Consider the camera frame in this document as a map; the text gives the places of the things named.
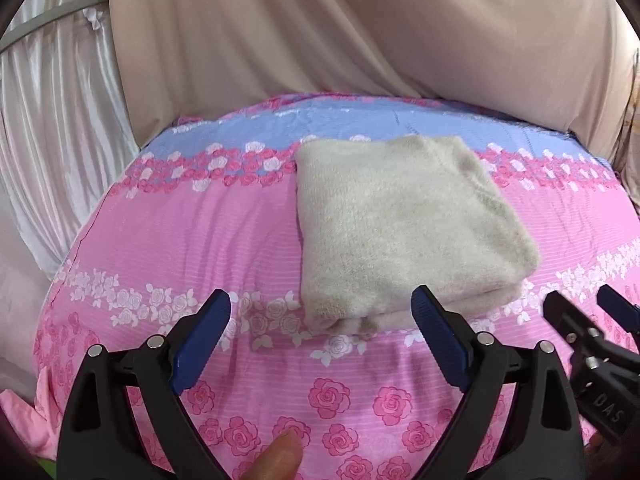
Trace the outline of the right hand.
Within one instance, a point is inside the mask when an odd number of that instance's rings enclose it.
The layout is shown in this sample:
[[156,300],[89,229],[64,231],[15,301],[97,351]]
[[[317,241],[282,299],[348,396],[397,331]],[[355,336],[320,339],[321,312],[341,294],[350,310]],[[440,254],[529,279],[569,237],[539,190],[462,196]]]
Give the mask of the right hand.
[[596,460],[599,457],[602,445],[604,443],[604,437],[602,434],[595,432],[585,446],[586,460]]

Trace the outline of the left hand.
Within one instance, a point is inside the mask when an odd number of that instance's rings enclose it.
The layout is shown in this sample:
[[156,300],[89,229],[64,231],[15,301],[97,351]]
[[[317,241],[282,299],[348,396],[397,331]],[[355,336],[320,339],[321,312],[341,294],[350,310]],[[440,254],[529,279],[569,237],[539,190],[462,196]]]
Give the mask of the left hand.
[[260,454],[244,480],[294,480],[303,460],[304,448],[293,430],[286,430]]

